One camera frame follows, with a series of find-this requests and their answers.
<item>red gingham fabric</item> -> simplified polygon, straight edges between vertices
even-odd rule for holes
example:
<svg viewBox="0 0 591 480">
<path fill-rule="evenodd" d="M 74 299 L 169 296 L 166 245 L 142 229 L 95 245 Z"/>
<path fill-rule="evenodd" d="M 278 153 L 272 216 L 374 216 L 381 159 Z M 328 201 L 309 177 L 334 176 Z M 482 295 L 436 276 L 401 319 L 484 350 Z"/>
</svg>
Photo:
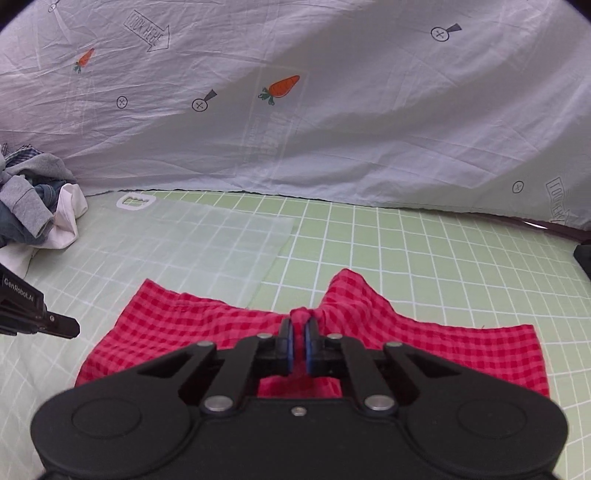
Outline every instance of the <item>red gingham fabric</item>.
<svg viewBox="0 0 591 480">
<path fill-rule="evenodd" d="M 416 322 L 396 313 L 390 303 L 351 270 L 330 282 L 317 309 L 292 310 L 297 358 L 287 378 L 264 379 L 263 397 L 338 397 L 339 383 L 311 379 L 303 362 L 303 326 L 313 315 L 320 333 L 353 336 L 367 348 L 381 349 L 398 340 L 480 372 L 502 378 L 549 396 L 544 358 L 534 327 L 498 329 L 448 327 Z M 133 367 L 198 340 L 231 348 L 258 332 L 277 333 L 286 315 L 239 309 L 219 300 L 201 299 L 165 290 L 146 280 L 126 306 L 113 329 L 85 360 L 76 385 Z"/>
</svg>

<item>silver pivot bolt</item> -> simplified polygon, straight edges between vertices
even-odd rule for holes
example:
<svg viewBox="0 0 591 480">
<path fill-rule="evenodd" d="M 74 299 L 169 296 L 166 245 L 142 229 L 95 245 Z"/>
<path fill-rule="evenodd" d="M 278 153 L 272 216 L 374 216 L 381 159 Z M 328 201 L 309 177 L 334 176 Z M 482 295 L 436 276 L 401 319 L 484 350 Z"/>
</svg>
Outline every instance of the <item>silver pivot bolt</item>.
<svg viewBox="0 0 591 480">
<path fill-rule="evenodd" d="M 225 395 L 214 395 L 213 397 L 206 398 L 205 402 L 203 402 L 203 406 L 205 406 L 206 409 L 214 412 L 230 410 L 233 405 L 234 402 L 232 399 Z"/>
<path fill-rule="evenodd" d="M 291 409 L 291 414 L 294 417 L 303 417 L 307 413 L 308 413 L 308 411 L 304 407 L 293 407 Z"/>
<path fill-rule="evenodd" d="M 370 395 L 363 402 L 365 406 L 373 411 L 386 411 L 394 408 L 396 402 L 387 395 Z"/>
</svg>

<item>black device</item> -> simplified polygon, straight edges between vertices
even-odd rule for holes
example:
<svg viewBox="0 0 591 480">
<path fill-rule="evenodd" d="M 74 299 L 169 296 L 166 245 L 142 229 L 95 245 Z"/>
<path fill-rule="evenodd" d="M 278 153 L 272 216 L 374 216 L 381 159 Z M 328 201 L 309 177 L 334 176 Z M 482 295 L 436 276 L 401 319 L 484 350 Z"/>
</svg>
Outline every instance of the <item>black device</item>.
<svg viewBox="0 0 591 480">
<path fill-rule="evenodd" d="M 583 242 L 574 249 L 574 259 L 591 280 L 591 240 Z"/>
<path fill-rule="evenodd" d="M 73 318 L 48 312 L 43 293 L 0 264 L 0 334 L 39 332 L 74 338 L 80 326 Z"/>
<path fill-rule="evenodd" d="M 199 342 L 57 395 L 31 423 L 47 480 L 551 480 L 567 422 L 549 399 L 398 342 L 305 329 L 334 399 L 257 398 L 293 367 L 291 322 Z"/>
</svg>

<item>orange carrot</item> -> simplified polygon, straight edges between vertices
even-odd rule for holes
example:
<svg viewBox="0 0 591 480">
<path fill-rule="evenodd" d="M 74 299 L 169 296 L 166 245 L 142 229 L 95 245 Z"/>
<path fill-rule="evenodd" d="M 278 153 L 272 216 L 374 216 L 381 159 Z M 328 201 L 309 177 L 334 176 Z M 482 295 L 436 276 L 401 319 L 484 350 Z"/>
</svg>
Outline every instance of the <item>orange carrot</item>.
<svg viewBox="0 0 591 480">
<path fill-rule="evenodd" d="M 262 98 L 263 100 L 269 99 L 269 105 L 275 105 L 274 98 L 281 98 L 287 95 L 298 80 L 300 80 L 299 75 L 279 80 L 279 82 L 275 82 L 268 89 L 263 88 L 259 98 Z"/>
<path fill-rule="evenodd" d="M 299 75 L 294 75 L 293 77 L 289 77 L 284 80 L 279 80 L 279 82 L 275 82 L 271 85 L 268 90 L 271 96 L 275 98 L 281 98 L 287 95 L 293 86 L 297 83 L 300 79 Z"/>
<path fill-rule="evenodd" d="M 80 73 L 82 71 L 82 67 L 86 67 L 86 64 L 90 60 L 90 57 L 92 57 L 92 54 L 93 54 L 94 51 L 95 51 L 95 49 L 94 48 L 91 48 L 84 55 L 82 55 L 78 59 L 78 61 L 76 62 L 76 65 L 74 66 L 74 71 Z"/>
</svg>

